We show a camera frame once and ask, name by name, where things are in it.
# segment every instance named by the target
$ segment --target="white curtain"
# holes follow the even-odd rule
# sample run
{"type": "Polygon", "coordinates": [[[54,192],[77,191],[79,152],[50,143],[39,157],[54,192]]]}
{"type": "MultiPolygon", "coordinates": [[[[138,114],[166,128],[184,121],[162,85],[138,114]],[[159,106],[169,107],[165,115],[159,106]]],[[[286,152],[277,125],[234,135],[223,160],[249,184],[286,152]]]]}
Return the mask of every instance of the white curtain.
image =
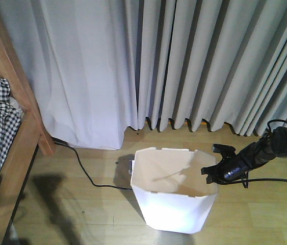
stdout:
{"type": "Polygon", "coordinates": [[[287,119],[287,0],[0,0],[52,136],[119,149],[126,127],[262,134],[287,119]]]}

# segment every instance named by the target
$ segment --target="white wastebasket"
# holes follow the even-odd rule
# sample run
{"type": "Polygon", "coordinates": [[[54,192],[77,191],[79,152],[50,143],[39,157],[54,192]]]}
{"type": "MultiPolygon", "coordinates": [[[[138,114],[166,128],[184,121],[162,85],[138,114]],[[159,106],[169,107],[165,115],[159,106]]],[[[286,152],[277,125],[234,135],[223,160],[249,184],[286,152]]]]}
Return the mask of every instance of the white wastebasket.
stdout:
{"type": "Polygon", "coordinates": [[[201,168],[216,159],[186,149],[136,151],[131,186],[147,225],[157,230],[192,234],[201,230],[218,193],[206,184],[201,168]]]}

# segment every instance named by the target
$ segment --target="sheer curtain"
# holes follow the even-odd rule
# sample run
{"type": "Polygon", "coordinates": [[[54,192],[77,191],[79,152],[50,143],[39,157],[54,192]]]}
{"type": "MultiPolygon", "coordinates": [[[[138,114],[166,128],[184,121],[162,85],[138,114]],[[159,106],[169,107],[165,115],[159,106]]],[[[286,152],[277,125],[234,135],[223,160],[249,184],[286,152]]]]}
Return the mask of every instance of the sheer curtain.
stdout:
{"type": "Polygon", "coordinates": [[[172,119],[240,135],[287,119],[287,0],[0,0],[52,136],[119,149],[172,119]]]}

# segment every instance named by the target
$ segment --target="power cord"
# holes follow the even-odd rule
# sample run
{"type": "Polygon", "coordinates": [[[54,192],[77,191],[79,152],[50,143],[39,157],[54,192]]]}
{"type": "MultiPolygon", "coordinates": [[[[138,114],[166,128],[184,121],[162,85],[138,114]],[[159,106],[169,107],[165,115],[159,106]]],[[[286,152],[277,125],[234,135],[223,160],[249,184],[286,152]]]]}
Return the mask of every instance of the power cord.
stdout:
{"type": "Polygon", "coordinates": [[[60,143],[58,142],[57,140],[54,139],[54,143],[57,144],[57,145],[61,145],[61,146],[64,146],[64,147],[67,147],[71,150],[73,150],[76,154],[76,157],[77,157],[77,161],[79,162],[79,165],[80,167],[82,168],[83,172],[85,173],[85,175],[88,177],[88,179],[90,180],[91,184],[96,186],[96,187],[110,187],[110,188],[115,188],[115,189],[120,189],[120,190],[133,190],[132,188],[124,188],[124,187],[119,187],[119,186],[115,186],[115,185],[97,185],[93,182],[92,178],[90,177],[90,175],[88,174],[88,172],[86,171],[86,169],[83,167],[82,163],[81,163],[81,160],[80,160],[80,157],[79,157],[79,154],[77,153],[76,149],[65,144],[65,143],[60,143]]]}

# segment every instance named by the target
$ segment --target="wooden floor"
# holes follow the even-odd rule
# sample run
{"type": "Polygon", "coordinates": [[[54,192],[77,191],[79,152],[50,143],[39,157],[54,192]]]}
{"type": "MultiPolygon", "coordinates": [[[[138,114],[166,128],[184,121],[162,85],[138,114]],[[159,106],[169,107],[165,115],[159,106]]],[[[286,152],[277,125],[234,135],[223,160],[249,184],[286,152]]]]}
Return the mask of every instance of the wooden floor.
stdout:
{"type": "MultiPolygon", "coordinates": [[[[79,149],[79,155],[97,184],[129,187],[128,160],[136,150],[155,146],[214,154],[213,143],[230,144],[239,151],[258,138],[232,134],[226,125],[217,132],[202,125],[194,133],[187,127],[162,133],[127,129],[122,149],[79,149]]],[[[287,178],[287,159],[276,158],[250,173],[250,178],[259,177],[287,178]]],[[[281,245],[287,244],[287,183],[254,182],[248,189],[241,184],[219,186],[202,231],[192,235],[157,231],[145,224],[131,191],[92,186],[74,152],[59,146],[52,157],[38,152],[14,225],[21,244],[31,245],[281,245]]]]}

